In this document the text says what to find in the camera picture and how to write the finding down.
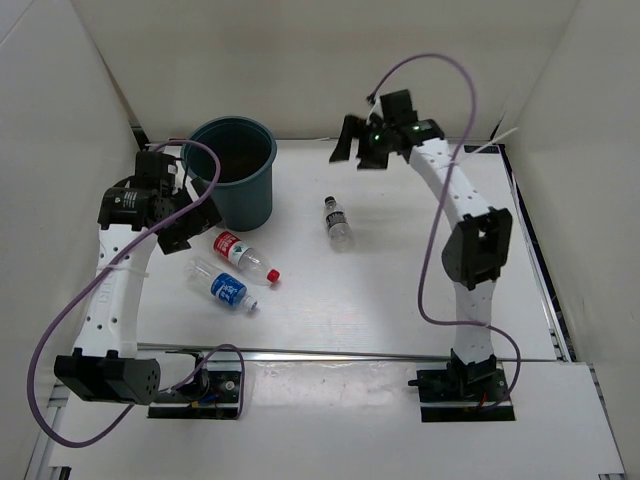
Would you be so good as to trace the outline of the small black cap bottle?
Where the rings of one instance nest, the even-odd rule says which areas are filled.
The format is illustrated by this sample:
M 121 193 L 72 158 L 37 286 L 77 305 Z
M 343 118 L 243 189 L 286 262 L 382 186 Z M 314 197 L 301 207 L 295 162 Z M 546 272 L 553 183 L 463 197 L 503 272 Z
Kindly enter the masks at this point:
M 331 247 L 339 252 L 349 250 L 353 246 L 353 232 L 344 207 L 333 196 L 324 200 L 323 219 Z

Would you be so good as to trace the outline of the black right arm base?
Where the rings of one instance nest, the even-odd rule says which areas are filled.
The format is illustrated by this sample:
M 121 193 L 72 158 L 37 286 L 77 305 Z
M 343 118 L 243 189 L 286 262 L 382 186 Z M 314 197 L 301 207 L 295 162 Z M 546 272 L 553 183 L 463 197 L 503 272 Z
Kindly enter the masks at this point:
M 453 370 L 440 364 L 423 364 L 408 387 L 417 391 L 423 423 L 511 422 L 516 420 L 507 396 L 504 370 L 489 378 L 462 386 Z

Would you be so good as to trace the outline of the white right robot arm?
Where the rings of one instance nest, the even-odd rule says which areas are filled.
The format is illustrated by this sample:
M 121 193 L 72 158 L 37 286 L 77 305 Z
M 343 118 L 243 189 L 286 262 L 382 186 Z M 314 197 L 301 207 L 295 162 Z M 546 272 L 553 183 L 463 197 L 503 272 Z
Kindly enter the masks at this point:
M 402 156 L 440 202 L 451 227 L 441 261 L 456 299 L 454 345 L 447 365 L 448 388 L 460 399 L 484 395 L 497 376 L 492 345 L 492 297 L 505 265 L 513 219 L 506 208 L 489 204 L 468 180 L 432 120 L 403 126 L 348 115 L 330 159 L 349 159 L 351 145 L 362 169 L 384 169 L 392 153 Z

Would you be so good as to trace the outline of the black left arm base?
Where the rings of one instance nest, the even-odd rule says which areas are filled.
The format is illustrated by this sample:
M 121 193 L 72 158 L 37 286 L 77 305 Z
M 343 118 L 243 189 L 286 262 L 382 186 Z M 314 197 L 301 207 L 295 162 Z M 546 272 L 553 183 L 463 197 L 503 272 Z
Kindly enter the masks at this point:
M 157 420 L 238 420 L 245 403 L 247 369 L 241 350 L 168 351 L 159 358 L 161 387 L 147 410 Z

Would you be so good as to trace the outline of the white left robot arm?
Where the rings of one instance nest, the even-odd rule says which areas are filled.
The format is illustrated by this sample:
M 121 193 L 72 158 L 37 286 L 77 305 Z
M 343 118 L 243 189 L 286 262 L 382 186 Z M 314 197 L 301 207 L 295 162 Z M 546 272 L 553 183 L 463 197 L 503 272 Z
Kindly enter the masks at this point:
M 57 379 L 81 399 L 148 405 L 161 389 L 159 362 L 138 356 L 138 310 L 152 251 L 187 250 L 190 238 L 221 219 L 203 181 L 194 189 L 197 199 L 175 189 L 172 179 L 129 178 L 105 192 L 98 216 L 101 281 L 90 292 L 71 354 L 54 364 Z

